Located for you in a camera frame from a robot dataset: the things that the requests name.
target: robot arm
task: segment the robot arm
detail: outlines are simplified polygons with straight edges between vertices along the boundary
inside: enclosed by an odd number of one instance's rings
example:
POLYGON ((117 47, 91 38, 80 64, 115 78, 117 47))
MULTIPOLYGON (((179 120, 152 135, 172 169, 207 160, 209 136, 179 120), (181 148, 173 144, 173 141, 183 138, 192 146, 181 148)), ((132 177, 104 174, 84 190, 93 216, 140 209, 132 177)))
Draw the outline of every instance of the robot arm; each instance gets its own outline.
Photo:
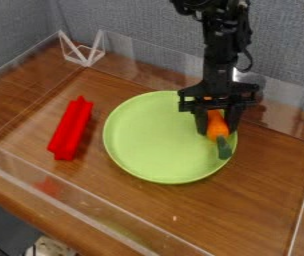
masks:
POLYGON ((181 15, 192 15, 203 24, 204 67, 199 84, 179 91, 179 111, 195 115, 197 132, 207 133, 207 111, 224 110, 229 133, 235 132, 243 111, 256 104, 259 85, 233 81, 239 53, 251 61, 240 70, 248 72, 252 56, 247 51, 252 30, 248 21, 248 0, 171 0, 181 15))

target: gray backdrop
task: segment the gray backdrop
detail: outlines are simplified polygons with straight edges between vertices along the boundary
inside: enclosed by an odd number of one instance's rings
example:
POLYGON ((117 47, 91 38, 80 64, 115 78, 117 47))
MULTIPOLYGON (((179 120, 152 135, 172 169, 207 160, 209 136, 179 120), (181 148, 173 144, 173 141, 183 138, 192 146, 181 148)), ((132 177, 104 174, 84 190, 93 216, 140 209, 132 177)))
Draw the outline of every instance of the gray backdrop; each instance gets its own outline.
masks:
MULTIPOLYGON (((254 72, 304 86, 304 0, 254 0, 251 23, 254 72)), ((0 0, 0 65, 60 27, 85 44, 103 28, 203 53, 200 24, 168 0, 0 0)))

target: carrot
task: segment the carrot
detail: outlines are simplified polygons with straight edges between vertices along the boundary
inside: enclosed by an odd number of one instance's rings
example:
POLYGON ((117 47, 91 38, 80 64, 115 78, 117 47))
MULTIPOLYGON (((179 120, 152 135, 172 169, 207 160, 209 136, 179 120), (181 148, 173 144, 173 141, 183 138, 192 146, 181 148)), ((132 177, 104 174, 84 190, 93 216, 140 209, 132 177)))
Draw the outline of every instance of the carrot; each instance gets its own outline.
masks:
POLYGON ((229 129, 220 111, 208 110, 207 137, 216 142, 219 136, 223 136, 227 139, 229 136, 229 129))

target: clear acrylic enclosure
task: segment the clear acrylic enclosure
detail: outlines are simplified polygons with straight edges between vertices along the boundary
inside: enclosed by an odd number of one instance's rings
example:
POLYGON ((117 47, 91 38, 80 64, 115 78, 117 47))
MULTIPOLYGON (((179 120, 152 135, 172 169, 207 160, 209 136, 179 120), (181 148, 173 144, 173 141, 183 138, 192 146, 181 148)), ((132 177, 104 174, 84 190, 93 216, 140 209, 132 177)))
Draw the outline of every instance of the clear acrylic enclosure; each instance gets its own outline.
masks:
POLYGON ((111 160, 113 109, 201 77, 201 58, 100 31, 92 47, 62 32, 0 69, 0 179, 143 255, 304 255, 304 88, 258 74, 227 166, 184 185, 149 183, 111 160), (95 102, 76 159, 46 146, 68 102, 95 102))

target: metal bracket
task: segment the metal bracket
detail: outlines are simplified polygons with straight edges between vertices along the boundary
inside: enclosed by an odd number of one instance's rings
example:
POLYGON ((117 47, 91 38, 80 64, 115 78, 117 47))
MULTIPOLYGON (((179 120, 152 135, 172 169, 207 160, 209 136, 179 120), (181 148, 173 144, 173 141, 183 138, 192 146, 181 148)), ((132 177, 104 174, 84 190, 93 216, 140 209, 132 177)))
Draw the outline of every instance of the metal bracket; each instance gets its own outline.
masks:
POLYGON ((76 46, 61 30, 58 31, 58 36, 65 60, 84 67, 91 67, 105 55, 103 30, 99 30, 96 34, 92 47, 85 45, 76 46))

